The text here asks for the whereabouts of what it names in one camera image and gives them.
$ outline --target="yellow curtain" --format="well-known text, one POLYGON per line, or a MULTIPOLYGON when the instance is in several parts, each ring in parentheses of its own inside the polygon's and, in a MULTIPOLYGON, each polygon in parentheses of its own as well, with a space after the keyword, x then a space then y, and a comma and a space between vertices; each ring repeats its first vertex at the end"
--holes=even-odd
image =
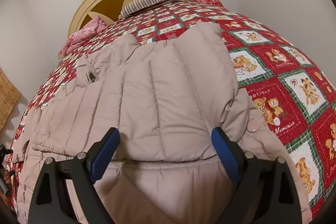
POLYGON ((0 69, 0 130, 4 127, 19 97, 20 92, 8 81, 0 69))

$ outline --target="bedsheet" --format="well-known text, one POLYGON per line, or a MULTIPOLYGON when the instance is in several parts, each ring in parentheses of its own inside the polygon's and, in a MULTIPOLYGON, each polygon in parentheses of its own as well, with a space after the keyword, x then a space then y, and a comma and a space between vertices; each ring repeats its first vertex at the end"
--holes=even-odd
MULTIPOLYGON (((199 21, 222 28, 239 87, 247 89, 269 128, 287 148, 306 187, 313 216, 335 185, 336 91, 324 73, 300 49, 267 26, 224 7, 182 0, 117 21, 63 58, 32 99, 13 138, 24 130, 27 112, 44 108, 59 88, 76 77, 83 54, 101 50, 125 34, 140 44, 178 37, 199 21)), ((14 169, 13 206, 23 163, 14 169)))

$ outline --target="hand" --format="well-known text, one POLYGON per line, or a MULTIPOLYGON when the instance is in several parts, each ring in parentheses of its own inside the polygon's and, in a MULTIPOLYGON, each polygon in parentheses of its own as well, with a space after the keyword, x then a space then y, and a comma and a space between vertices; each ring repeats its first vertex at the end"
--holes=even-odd
MULTIPOLYGON (((8 171, 5 171, 5 177, 4 177, 5 183, 12 188, 12 182, 11 182, 11 177, 9 175, 8 171)), ((10 192, 10 196, 6 196, 5 193, 0 189, 0 197, 2 198, 4 204, 7 206, 9 210, 12 209, 12 191, 10 192)))

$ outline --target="blue gripper pad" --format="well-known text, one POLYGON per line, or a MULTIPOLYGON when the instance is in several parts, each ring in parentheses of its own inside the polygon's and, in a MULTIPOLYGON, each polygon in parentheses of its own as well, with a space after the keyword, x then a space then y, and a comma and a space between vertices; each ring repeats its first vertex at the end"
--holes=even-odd
POLYGON ((106 140, 106 143, 100 149, 98 155, 91 164, 90 180, 93 184, 103 177, 105 170, 109 165, 119 144, 120 144, 119 130, 114 128, 112 134, 106 140))
POLYGON ((239 175, 238 162, 216 128, 212 130, 211 141, 228 177, 231 180, 239 183, 241 177, 239 175))

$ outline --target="curtain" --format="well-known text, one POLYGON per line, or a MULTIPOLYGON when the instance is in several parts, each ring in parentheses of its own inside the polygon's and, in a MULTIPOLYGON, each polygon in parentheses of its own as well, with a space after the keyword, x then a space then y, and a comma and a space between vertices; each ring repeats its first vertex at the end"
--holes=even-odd
POLYGON ((20 92, 8 81, 0 69, 0 130, 4 127, 19 97, 20 92))

